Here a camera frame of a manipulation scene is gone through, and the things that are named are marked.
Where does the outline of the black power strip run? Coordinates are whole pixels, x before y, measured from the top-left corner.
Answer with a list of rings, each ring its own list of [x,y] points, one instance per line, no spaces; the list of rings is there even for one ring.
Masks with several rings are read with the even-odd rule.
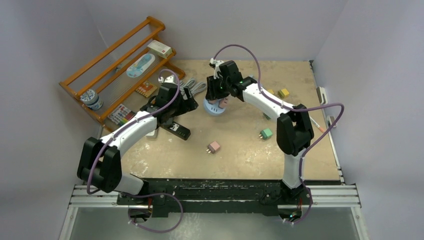
[[[184,141],[188,140],[188,138],[191,136],[190,129],[175,121],[165,123],[162,128]]]

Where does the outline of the white power strip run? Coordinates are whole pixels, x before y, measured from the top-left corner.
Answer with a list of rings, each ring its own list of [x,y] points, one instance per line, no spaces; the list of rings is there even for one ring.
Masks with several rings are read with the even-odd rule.
[[[149,132],[149,133],[147,133],[146,135],[145,135],[145,137],[147,138],[147,139],[156,139],[157,138],[157,136],[158,136],[158,129],[155,129],[155,130],[153,130],[153,131],[151,131],[151,132]]]

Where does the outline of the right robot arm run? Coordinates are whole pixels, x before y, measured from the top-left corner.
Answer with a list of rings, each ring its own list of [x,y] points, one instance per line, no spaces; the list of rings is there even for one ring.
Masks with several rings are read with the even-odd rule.
[[[204,108],[214,116],[220,115],[227,97],[232,96],[258,108],[276,122],[276,142],[284,153],[284,172],[280,196],[288,204],[300,198],[298,187],[303,183],[303,159],[314,138],[312,123],[302,104],[289,104],[270,94],[258,78],[243,77],[237,64],[211,58],[209,66],[213,75],[207,77],[207,89],[203,101]]]

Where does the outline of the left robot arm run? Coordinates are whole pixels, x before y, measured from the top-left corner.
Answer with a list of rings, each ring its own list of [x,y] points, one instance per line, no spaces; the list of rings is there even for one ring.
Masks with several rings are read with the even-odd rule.
[[[146,203],[149,191],[145,181],[124,173],[122,157],[146,134],[197,107],[189,87],[162,84],[157,95],[151,97],[127,123],[100,139],[90,137],[84,142],[77,177],[105,193],[124,192],[136,204]]]

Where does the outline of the round blue power hub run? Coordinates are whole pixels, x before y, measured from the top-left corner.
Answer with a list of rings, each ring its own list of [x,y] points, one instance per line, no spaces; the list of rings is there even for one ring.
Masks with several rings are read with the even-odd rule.
[[[226,110],[226,106],[221,105],[221,103],[224,103],[224,100],[227,100],[227,98],[217,99],[216,102],[209,103],[209,101],[204,98],[203,108],[208,114],[212,116],[222,115]]]

